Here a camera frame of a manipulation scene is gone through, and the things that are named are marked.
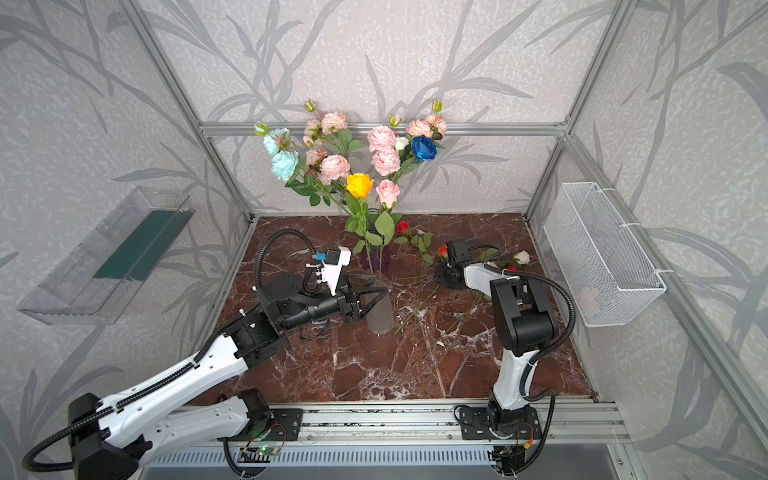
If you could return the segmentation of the clear frosted glass vase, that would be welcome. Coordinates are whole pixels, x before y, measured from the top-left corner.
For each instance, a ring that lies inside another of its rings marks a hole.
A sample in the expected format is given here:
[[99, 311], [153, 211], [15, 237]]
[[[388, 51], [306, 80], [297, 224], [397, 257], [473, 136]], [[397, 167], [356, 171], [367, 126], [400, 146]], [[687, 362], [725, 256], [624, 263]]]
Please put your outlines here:
[[[373, 287], [386, 287], [383, 284], [376, 283]], [[390, 293], [382, 300], [365, 319], [369, 330], [376, 335], [384, 335], [390, 332], [394, 327], [394, 314]]]

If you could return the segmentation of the red rose stem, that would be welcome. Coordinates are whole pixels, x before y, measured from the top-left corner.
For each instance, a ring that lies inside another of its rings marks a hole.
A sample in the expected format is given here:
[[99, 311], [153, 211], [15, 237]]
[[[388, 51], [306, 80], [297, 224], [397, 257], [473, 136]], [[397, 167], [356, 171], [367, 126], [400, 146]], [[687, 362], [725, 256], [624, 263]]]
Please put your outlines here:
[[444, 260], [449, 259], [449, 253], [448, 253], [448, 248], [446, 244], [443, 244], [442, 246], [440, 246], [437, 250], [437, 253], [442, 259]]
[[411, 228], [406, 220], [400, 220], [396, 224], [394, 242], [412, 246], [426, 265], [434, 264], [434, 255], [430, 250], [433, 238], [432, 232]]

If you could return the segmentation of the white rosebud stem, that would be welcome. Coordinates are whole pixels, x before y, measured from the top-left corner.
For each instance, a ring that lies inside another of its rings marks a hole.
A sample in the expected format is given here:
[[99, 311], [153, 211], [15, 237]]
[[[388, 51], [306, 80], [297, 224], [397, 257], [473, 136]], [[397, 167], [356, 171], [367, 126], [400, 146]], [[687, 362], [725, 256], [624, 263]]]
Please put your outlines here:
[[502, 270], [518, 270], [531, 263], [531, 256], [525, 250], [511, 256], [503, 256], [501, 250], [491, 247], [480, 254], [480, 260]]

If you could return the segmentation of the small pink rose stem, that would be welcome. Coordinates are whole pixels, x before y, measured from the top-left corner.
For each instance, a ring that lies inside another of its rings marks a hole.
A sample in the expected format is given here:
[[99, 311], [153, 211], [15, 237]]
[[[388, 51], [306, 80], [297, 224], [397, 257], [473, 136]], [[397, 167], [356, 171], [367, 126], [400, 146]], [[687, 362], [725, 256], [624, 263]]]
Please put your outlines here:
[[396, 232], [397, 220], [395, 219], [393, 208], [397, 203], [401, 190], [395, 182], [385, 179], [378, 184], [375, 191], [379, 202], [379, 215], [375, 221], [375, 226], [383, 238], [374, 234], [371, 242], [373, 246], [388, 245], [393, 240]]

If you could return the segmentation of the orange rose stem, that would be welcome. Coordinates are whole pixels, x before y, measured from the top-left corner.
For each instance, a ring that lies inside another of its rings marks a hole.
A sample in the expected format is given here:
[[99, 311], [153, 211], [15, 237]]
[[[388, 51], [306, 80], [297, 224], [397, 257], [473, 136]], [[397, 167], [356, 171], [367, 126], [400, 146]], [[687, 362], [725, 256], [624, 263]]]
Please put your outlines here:
[[345, 224], [345, 230], [355, 233], [360, 237], [360, 241], [354, 248], [354, 251], [357, 253], [365, 251], [366, 263], [371, 273], [374, 273], [374, 263], [371, 258], [373, 250], [371, 240], [374, 234], [370, 231], [367, 197], [373, 185], [374, 181], [368, 174], [350, 174], [346, 177], [346, 190], [344, 192], [344, 199], [350, 211], [349, 219]]

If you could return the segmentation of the blue rose stem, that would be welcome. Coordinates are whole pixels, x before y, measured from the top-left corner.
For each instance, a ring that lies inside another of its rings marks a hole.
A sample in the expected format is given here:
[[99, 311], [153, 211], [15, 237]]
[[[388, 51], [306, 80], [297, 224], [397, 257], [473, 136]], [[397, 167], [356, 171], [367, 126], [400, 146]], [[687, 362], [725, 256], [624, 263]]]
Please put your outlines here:
[[437, 146], [427, 136], [416, 136], [411, 141], [411, 152], [419, 161], [431, 161], [437, 156]]

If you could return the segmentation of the pink peony stem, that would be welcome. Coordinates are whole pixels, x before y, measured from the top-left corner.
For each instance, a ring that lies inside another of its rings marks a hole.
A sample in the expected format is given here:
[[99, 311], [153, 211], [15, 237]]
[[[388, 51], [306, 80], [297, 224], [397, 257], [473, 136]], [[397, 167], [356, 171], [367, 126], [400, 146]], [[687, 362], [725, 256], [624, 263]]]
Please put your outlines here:
[[314, 192], [310, 195], [310, 204], [317, 206], [321, 201], [326, 204], [334, 203], [344, 213], [349, 213], [341, 181], [350, 174], [350, 171], [350, 164], [342, 155], [331, 155], [318, 160], [307, 171], [307, 174], [312, 174], [314, 178]]

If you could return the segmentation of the white rose stem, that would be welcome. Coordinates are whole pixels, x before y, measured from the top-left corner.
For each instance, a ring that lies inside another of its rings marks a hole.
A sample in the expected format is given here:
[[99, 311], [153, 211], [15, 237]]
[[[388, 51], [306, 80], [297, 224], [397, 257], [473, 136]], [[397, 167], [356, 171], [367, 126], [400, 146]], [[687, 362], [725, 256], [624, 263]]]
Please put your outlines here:
[[394, 148], [396, 151], [403, 151], [406, 147], [408, 147], [410, 144], [410, 141], [407, 137], [397, 137], [395, 140]]

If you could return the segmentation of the pink ranunculus stem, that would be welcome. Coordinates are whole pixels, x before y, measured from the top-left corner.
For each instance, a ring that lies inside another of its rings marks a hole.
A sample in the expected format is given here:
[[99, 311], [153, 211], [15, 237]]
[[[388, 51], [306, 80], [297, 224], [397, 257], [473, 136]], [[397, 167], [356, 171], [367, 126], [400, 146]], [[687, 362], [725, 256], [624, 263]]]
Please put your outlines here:
[[388, 126], [376, 126], [367, 135], [369, 151], [373, 154], [372, 165], [382, 177], [397, 172], [401, 167], [398, 136]]

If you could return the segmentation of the pale green hydrangea stem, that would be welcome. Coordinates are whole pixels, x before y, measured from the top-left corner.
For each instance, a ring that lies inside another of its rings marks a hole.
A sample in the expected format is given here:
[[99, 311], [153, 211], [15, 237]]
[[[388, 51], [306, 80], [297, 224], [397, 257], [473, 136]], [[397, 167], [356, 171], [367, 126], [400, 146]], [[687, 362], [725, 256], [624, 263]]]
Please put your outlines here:
[[296, 194], [307, 197], [310, 204], [319, 202], [319, 194], [303, 180], [306, 167], [293, 144], [293, 136], [287, 128], [272, 129], [266, 123], [254, 124], [254, 133], [262, 139], [263, 146], [271, 160], [271, 171], [284, 186]]

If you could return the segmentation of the pink white carnation stem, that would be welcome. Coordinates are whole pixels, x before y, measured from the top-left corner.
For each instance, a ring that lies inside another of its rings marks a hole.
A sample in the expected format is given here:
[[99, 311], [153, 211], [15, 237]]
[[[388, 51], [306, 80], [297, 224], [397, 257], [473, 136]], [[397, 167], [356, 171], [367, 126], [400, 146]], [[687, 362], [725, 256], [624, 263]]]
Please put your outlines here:
[[334, 151], [342, 155], [358, 152], [362, 149], [362, 141], [355, 139], [348, 128], [346, 115], [341, 112], [322, 112], [312, 100], [304, 102], [304, 109], [321, 121], [325, 135], [325, 146], [330, 146]]

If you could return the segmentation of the purple blue glass vase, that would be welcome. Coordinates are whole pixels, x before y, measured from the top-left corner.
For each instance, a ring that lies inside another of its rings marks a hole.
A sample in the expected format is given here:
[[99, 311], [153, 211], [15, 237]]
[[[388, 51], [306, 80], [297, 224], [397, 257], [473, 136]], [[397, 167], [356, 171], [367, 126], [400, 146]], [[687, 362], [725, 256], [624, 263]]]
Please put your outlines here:
[[[375, 221], [379, 215], [378, 208], [369, 208], [367, 213], [368, 227], [367, 230], [371, 234], [383, 236], [378, 232]], [[393, 251], [390, 245], [372, 246], [371, 251], [363, 249], [363, 255], [366, 259], [363, 261], [364, 265], [369, 268], [373, 273], [384, 274], [389, 270], [393, 262]]]

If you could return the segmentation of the pink lisianthus flower stem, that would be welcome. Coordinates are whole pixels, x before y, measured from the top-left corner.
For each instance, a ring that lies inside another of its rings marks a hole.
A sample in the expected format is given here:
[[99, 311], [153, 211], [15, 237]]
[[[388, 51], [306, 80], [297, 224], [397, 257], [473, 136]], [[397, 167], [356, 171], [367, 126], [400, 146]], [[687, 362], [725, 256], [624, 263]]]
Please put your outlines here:
[[426, 137], [433, 140], [441, 140], [448, 130], [448, 124], [441, 115], [443, 110], [443, 101], [434, 100], [431, 105], [430, 113], [423, 119], [411, 121], [406, 127], [406, 132], [412, 138]]

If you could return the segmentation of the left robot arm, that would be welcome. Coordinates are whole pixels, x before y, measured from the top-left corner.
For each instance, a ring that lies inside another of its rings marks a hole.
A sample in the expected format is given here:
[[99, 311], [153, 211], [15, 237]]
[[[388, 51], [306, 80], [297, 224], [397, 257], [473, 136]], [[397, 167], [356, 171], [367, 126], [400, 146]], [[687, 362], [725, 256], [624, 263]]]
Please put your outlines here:
[[386, 299], [387, 287], [371, 275], [346, 274], [351, 251], [309, 250], [303, 275], [280, 274], [262, 282], [270, 247], [296, 229], [272, 234], [256, 256], [257, 302], [217, 328], [200, 350], [138, 385], [100, 398], [85, 394], [69, 405], [69, 424], [33, 446], [21, 465], [30, 473], [71, 470], [78, 479], [128, 479], [155, 458], [208, 439], [228, 441], [271, 419], [256, 390], [209, 407], [178, 407], [217, 384], [260, 365], [288, 346], [287, 334], [334, 317], [361, 321]]

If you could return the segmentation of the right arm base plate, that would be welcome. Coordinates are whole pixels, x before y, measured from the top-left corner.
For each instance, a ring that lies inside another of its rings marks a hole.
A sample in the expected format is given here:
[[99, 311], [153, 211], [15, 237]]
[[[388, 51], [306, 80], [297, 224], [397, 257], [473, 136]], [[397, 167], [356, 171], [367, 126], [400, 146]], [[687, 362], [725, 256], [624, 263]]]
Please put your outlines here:
[[535, 408], [501, 409], [491, 402], [486, 407], [457, 405], [454, 419], [463, 440], [517, 440], [529, 442], [542, 437], [542, 424]]

